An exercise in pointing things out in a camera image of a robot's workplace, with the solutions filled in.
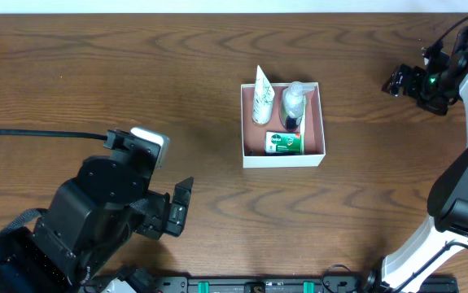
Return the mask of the blue disposable razor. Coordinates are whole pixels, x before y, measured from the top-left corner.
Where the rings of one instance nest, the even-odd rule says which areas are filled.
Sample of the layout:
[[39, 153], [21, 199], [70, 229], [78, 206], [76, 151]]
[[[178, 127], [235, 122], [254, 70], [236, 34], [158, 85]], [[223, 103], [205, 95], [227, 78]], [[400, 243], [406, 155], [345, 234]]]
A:
[[246, 156], [290, 156], [290, 155], [298, 155], [295, 152], [261, 152], [261, 151], [254, 151], [250, 150]]

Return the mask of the green white toothbrush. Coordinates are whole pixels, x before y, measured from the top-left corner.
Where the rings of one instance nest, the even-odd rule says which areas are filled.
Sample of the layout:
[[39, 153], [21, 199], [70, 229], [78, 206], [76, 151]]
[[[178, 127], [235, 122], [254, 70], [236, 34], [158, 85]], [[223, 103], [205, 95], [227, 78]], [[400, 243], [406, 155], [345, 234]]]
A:
[[300, 122], [300, 135], [301, 135], [300, 154], [301, 155], [305, 154], [306, 107], [307, 107], [307, 98], [306, 98], [306, 95], [303, 94], [303, 113], [302, 113], [303, 115], [301, 117], [301, 122]]

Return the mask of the clear pump sanitizer bottle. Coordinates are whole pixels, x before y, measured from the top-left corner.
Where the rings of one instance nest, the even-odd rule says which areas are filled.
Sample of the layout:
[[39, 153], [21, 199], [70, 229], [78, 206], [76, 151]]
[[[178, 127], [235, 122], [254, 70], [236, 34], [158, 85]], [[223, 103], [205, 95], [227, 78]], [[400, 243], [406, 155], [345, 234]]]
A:
[[306, 94], [314, 90], [314, 85], [294, 81], [282, 92], [279, 117], [287, 132], [294, 132], [300, 126], [305, 112]]

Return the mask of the green Dettol soap bar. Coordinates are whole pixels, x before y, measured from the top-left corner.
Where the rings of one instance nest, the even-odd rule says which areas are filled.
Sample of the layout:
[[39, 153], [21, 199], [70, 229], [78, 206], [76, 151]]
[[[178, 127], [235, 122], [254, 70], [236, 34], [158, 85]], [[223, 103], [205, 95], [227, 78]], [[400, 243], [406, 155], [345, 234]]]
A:
[[265, 134], [265, 153], [271, 155], [302, 155], [302, 136], [300, 133], [267, 132]]

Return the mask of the white Pantene tube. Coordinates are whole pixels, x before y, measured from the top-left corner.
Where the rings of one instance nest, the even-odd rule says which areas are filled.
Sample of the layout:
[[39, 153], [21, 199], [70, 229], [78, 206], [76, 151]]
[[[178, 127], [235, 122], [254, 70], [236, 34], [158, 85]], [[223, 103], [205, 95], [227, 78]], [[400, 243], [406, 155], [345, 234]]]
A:
[[256, 68], [252, 120], [257, 125], [266, 125], [271, 120], [275, 92], [260, 65]]

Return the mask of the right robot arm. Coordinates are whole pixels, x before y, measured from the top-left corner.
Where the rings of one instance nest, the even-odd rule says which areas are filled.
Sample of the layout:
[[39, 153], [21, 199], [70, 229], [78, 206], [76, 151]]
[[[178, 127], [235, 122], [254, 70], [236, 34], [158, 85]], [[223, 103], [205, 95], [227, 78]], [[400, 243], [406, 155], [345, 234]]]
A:
[[364, 292], [418, 292], [444, 262], [468, 250], [468, 26], [461, 28], [450, 54], [437, 40], [423, 53], [424, 67], [399, 65], [382, 90], [413, 98], [418, 107], [444, 116], [462, 102], [466, 112], [466, 149], [431, 187], [424, 222], [395, 252], [385, 256]]

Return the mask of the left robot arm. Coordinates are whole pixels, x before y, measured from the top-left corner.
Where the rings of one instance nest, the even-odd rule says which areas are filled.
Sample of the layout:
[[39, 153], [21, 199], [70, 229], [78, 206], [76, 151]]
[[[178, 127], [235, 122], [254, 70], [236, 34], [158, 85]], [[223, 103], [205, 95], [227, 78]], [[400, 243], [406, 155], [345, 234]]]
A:
[[133, 234], [184, 230], [194, 179], [173, 194], [149, 190], [158, 152], [128, 139], [91, 156], [47, 209], [29, 209], [0, 231], [0, 292], [76, 292]]

